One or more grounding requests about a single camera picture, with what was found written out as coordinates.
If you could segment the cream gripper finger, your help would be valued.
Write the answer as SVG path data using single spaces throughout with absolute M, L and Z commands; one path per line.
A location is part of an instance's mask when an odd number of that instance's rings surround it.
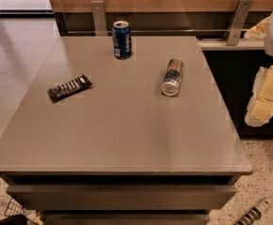
M 265 39 L 265 31 L 267 29 L 267 25 L 269 22 L 269 18 L 266 17 L 252 28 L 250 28 L 245 34 L 244 39 L 248 40 L 264 40 Z
M 260 67 L 256 73 L 252 97 L 250 98 L 245 123 L 250 127 L 261 127 L 273 117 L 273 66 Z

